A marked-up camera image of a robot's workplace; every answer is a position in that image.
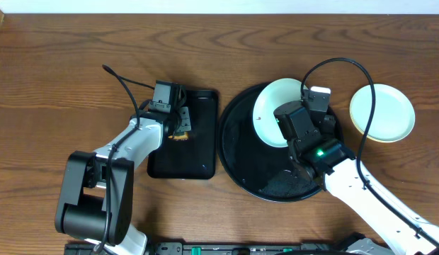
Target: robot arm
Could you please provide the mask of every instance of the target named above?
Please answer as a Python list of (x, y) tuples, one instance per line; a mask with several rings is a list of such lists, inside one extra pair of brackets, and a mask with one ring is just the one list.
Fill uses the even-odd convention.
[[(341, 199), (386, 241), (393, 252), (429, 254), (436, 247), (390, 209), (368, 188), (358, 174), (354, 153), (334, 138), (335, 121), (326, 114), (329, 89), (312, 87), (303, 101), (286, 103), (274, 112), (290, 158), (300, 175), (316, 181), (325, 191)], [(372, 189), (424, 234), (439, 243), (439, 227), (416, 214), (380, 184), (361, 164)]]
[[(346, 159), (333, 167), (334, 172), (325, 175), (325, 187), (333, 196), (342, 200), (378, 233), (395, 254), (431, 253), (435, 247), (420, 237), (406, 223), (388, 210), (358, 178), (356, 160)], [(439, 243), (439, 227), (432, 225), (419, 214), (408, 208), (361, 164), (361, 171), (380, 196), (405, 218), (421, 227), (424, 232)]]
[[(189, 119), (183, 119), (185, 125), (181, 127), (179, 111), (188, 112), (182, 107), (185, 100), (181, 85), (157, 81), (149, 111), (142, 107), (139, 116), (133, 115), (128, 126), (104, 147), (70, 155), (55, 218), (58, 232), (100, 243), (106, 225), (106, 199), (84, 194), (84, 189), (106, 187), (107, 160), (113, 145), (117, 145), (111, 158), (110, 224), (105, 247), (116, 254), (144, 253), (147, 238), (130, 224), (134, 170), (165, 137), (190, 131)], [(140, 124), (136, 129), (137, 118)]]

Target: black rectangular tray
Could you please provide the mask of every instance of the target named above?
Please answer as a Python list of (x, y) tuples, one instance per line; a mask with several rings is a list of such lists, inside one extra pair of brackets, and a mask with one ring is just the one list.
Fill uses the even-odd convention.
[(210, 179), (215, 175), (218, 95), (215, 91), (186, 91), (191, 121), (188, 139), (164, 138), (149, 155), (147, 173), (152, 178)]

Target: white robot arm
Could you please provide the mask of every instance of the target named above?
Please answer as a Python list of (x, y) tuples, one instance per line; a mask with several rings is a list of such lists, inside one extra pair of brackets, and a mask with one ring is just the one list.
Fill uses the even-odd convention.
[[(101, 243), (95, 252), (104, 245), (115, 254), (144, 253), (147, 238), (130, 224), (134, 170), (165, 137), (190, 131), (189, 120), (181, 126), (179, 111), (189, 111), (185, 99), (181, 85), (158, 81), (152, 101), (142, 104), (116, 138), (94, 152), (69, 157), (56, 212), (58, 232)], [(107, 188), (108, 199), (84, 194), (84, 188), (94, 187)]]
[[(429, 254), (435, 249), (430, 242), (417, 236), (413, 229), (379, 202), (369, 189), (363, 188), (356, 169), (356, 159), (346, 159), (333, 167), (333, 170), (331, 175), (325, 175), (327, 191), (356, 211), (395, 254), (416, 254), (418, 251)], [(432, 225), (403, 204), (369, 173), (363, 163), (361, 171), (382, 198), (439, 243), (438, 226)]]

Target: green connector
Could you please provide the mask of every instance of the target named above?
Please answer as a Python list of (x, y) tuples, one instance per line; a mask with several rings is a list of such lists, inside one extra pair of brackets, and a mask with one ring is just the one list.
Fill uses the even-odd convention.
[(200, 255), (200, 247), (191, 248), (191, 255)]

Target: round black tray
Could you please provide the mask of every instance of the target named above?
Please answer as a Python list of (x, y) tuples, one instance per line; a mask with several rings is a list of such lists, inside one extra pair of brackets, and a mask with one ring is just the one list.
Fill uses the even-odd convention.
[[(234, 182), (250, 194), (275, 202), (304, 200), (321, 189), (294, 171), (288, 148), (274, 148), (258, 137), (253, 127), (253, 107), (269, 83), (241, 92), (224, 110), (217, 133), (217, 151), (224, 169)], [(335, 135), (343, 141), (336, 119)]]

